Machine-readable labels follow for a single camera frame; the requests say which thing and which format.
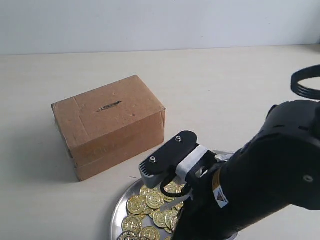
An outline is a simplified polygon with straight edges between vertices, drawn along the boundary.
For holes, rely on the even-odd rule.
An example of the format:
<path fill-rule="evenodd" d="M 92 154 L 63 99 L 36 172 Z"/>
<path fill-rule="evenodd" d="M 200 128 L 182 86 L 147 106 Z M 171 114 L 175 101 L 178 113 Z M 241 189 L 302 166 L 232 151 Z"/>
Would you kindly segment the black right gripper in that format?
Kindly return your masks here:
<path fill-rule="evenodd" d="M 174 232 L 176 240 L 226 240 L 240 231 L 240 153 L 227 161 L 206 150 L 174 153 L 172 163 L 191 187 Z"/>

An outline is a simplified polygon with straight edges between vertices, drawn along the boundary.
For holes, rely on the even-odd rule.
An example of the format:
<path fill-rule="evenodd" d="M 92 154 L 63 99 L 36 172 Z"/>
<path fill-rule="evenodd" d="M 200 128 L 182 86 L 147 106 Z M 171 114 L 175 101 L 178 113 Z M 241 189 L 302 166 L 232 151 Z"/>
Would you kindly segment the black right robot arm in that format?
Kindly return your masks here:
<path fill-rule="evenodd" d="M 226 240 L 289 205 L 319 210 L 320 104 L 273 106 L 243 148 L 187 182 L 174 240 Z"/>

